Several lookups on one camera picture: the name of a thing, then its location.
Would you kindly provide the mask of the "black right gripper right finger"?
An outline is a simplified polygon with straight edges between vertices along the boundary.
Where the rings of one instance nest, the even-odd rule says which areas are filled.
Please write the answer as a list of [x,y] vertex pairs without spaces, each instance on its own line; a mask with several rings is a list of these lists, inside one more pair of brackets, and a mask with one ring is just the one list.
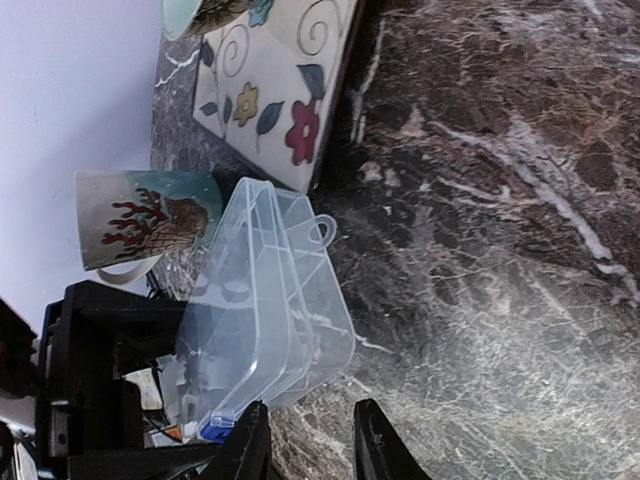
[[373,399],[354,407],[354,475],[365,480],[431,480]]

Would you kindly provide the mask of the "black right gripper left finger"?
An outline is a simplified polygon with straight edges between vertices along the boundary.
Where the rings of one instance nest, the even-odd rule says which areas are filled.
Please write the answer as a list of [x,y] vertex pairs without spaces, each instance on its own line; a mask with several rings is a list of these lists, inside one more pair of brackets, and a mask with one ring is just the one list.
[[271,468],[268,409],[252,402],[231,434],[202,471],[206,480],[267,480]]

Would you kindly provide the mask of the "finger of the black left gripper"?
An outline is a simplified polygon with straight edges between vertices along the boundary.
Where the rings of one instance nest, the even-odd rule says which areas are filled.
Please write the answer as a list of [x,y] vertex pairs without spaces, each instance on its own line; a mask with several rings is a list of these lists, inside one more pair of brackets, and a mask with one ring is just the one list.
[[139,388],[126,375],[172,353],[186,305],[92,281],[46,309],[39,348],[40,470],[185,470],[196,446],[147,449]]

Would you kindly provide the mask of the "clear plastic pill organizer box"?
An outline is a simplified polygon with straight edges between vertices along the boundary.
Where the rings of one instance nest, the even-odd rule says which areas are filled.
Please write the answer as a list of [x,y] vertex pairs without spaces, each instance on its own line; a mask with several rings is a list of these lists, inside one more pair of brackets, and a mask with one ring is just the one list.
[[220,443],[251,402],[288,406],[349,364],[336,230],[304,194],[238,182],[162,365],[184,439]]

